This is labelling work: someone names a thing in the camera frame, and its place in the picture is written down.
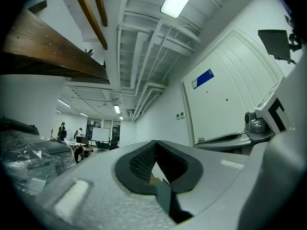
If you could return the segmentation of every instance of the bag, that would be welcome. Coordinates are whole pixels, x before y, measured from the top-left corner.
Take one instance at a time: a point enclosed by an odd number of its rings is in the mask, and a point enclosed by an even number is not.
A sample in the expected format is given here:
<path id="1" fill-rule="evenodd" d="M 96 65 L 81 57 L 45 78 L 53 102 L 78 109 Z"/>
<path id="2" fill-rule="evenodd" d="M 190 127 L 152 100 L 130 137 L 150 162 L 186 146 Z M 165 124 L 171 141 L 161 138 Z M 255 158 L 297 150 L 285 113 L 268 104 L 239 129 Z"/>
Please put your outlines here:
<path id="1" fill-rule="evenodd" d="M 77 133 L 78 133 L 78 131 L 76 131 L 76 133 L 75 133 L 74 136 L 73 136 L 73 139 L 74 139 L 74 140 L 76 139 Z"/>
<path id="2" fill-rule="evenodd" d="M 66 136 L 67 136 L 67 131 L 63 129 L 60 133 L 60 138 L 66 138 Z"/>

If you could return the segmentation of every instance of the wooden beam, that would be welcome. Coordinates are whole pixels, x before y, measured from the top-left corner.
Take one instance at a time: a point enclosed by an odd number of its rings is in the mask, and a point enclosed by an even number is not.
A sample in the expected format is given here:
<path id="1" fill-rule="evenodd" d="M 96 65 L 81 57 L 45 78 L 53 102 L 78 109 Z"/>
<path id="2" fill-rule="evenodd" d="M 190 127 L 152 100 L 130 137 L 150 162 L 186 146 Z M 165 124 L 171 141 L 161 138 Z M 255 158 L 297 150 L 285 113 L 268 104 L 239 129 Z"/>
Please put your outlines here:
<path id="1" fill-rule="evenodd" d="M 107 79 L 106 70 L 97 61 L 26 9 L 21 10 L 13 23 L 3 51 L 25 60 L 45 62 Z"/>
<path id="2" fill-rule="evenodd" d="M 90 6 L 90 3 L 88 0 L 78 0 L 82 10 L 83 10 L 83 13 L 85 14 L 88 22 L 90 23 L 93 31 L 95 32 L 96 36 L 98 37 L 99 41 L 101 42 L 103 48 L 105 50 L 107 50 L 107 43 L 106 43 L 106 40 L 105 40 L 105 37 L 104 35 L 102 34 L 101 30 L 100 30 L 100 27 L 98 25 L 98 22 L 94 16 L 94 13 L 91 9 L 91 6 Z"/>
<path id="3" fill-rule="evenodd" d="M 96 1 L 96 5 L 98 8 L 99 14 L 100 14 L 102 25 L 107 27 L 107 16 L 106 16 L 106 9 L 104 5 L 104 1 L 103 0 L 95 0 L 95 1 Z"/>
<path id="4" fill-rule="evenodd" d="M 80 71 L 71 70 L 69 68 L 52 65 L 40 61 L 16 57 L 12 54 L 3 54 L 3 60 L 8 62 L 9 68 L 4 68 L 2 74 L 31 74 L 31 75 L 49 75 L 49 76 L 62 76 L 70 78 L 86 78 L 86 79 L 100 79 L 92 75 L 85 74 Z"/>
<path id="5" fill-rule="evenodd" d="M 28 8 L 28 10 L 32 13 L 38 13 L 46 7 L 47 7 L 47 0 L 44 0 Z"/>

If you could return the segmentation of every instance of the white wall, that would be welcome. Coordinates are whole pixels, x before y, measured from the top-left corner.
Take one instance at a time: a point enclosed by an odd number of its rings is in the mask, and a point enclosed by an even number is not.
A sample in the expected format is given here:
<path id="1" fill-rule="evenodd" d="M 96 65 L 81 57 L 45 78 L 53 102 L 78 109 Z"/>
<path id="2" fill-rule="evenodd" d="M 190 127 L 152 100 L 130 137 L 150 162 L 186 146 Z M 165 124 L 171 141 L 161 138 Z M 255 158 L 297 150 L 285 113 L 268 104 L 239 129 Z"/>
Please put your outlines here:
<path id="1" fill-rule="evenodd" d="M 64 113 L 55 112 L 53 118 L 53 126 L 54 129 L 55 124 L 57 121 L 65 122 L 65 129 L 67 131 L 66 138 L 68 140 L 73 139 L 73 136 L 79 128 L 82 128 L 84 135 L 86 134 L 86 126 L 87 126 L 87 117 L 81 115 L 68 115 Z M 53 137 L 56 137 L 58 134 L 58 128 L 53 130 Z"/>
<path id="2" fill-rule="evenodd" d="M 227 0 L 215 15 L 206 23 L 190 59 L 179 60 L 169 74 L 169 86 L 163 95 L 147 110 L 137 123 L 137 142 L 164 139 L 182 145 L 189 145 L 187 119 L 176 120 L 176 114 L 184 111 L 184 102 L 180 88 L 180 78 L 185 76 L 192 66 L 202 61 L 201 55 L 223 31 L 231 25 L 238 27 L 264 48 L 258 37 L 260 29 L 284 29 L 291 32 L 284 20 L 286 10 L 279 0 Z M 299 61 L 302 52 L 292 53 Z M 293 66 L 274 60 L 284 76 Z"/>
<path id="3" fill-rule="evenodd" d="M 137 124 L 130 121 L 120 122 L 119 144 L 124 147 L 136 143 Z"/>
<path id="4" fill-rule="evenodd" d="M 64 77 L 55 76 L 0 76 L 0 117 L 35 125 L 41 136 L 50 137 L 64 83 Z"/>
<path id="5" fill-rule="evenodd" d="M 176 120 L 176 114 L 180 112 L 184 112 L 184 103 L 179 75 L 175 71 L 165 92 L 137 122 L 137 142 L 168 140 L 188 146 L 187 120 Z"/>
<path id="6" fill-rule="evenodd" d="M 28 0 L 24 6 L 29 8 L 42 1 L 44 0 Z M 47 0 L 47 7 L 35 15 L 84 51 L 81 31 L 63 0 Z"/>

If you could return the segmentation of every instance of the person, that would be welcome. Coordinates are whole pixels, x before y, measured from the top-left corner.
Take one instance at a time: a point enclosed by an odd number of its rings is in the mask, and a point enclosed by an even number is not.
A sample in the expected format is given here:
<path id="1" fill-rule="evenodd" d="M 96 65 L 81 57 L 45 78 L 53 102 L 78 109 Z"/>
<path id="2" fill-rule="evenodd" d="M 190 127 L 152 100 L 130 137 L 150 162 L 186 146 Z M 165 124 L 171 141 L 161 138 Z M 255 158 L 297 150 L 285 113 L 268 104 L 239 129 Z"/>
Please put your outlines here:
<path id="1" fill-rule="evenodd" d="M 76 131 L 76 141 L 78 143 L 81 143 L 81 137 L 84 137 L 84 133 L 83 133 L 83 130 L 82 128 L 79 128 L 79 130 Z"/>
<path id="2" fill-rule="evenodd" d="M 65 123 L 62 122 L 61 126 L 59 127 L 59 132 L 58 132 L 58 140 L 64 140 L 67 136 L 67 131 L 65 129 Z"/>
<path id="3" fill-rule="evenodd" d="M 72 148 L 73 155 L 75 157 L 76 163 L 78 163 L 79 155 L 81 155 L 81 160 L 84 158 L 84 150 L 82 146 L 75 146 Z"/>

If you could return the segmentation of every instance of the ceiling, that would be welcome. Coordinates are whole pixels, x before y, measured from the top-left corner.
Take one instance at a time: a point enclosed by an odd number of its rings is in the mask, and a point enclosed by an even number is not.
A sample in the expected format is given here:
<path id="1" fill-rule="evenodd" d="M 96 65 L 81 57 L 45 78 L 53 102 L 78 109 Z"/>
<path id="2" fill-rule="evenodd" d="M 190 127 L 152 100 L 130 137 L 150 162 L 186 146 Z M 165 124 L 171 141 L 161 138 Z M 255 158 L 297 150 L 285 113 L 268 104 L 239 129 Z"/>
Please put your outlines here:
<path id="1" fill-rule="evenodd" d="M 101 22 L 95 0 L 89 1 Z M 181 59 L 194 53 L 194 47 L 200 42 L 197 36 L 214 12 L 222 7 L 224 0 L 190 0 L 178 19 L 160 12 L 164 0 L 104 1 L 109 25 L 108 28 L 102 27 L 102 31 L 109 44 L 108 51 L 104 51 L 98 42 L 77 0 L 64 0 L 83 35 L 84 47 L 94 49 L 92 57 L 100 64 L 106 61 L 111 85 L 80 84 L 72 80 L 66 84 L 60 97 L 72 108 L 59 103 L 58 110 L 117 120 L 113 106 L 118 104 L 124 120 L 132 118 L 127 110 L 137 108 L 138 117 L 134 120 L 137 121 L 162 94 L 170 70 Z M 149 85 L 143 90 L 147 82 L 162 85 L 158 89 Z"/>

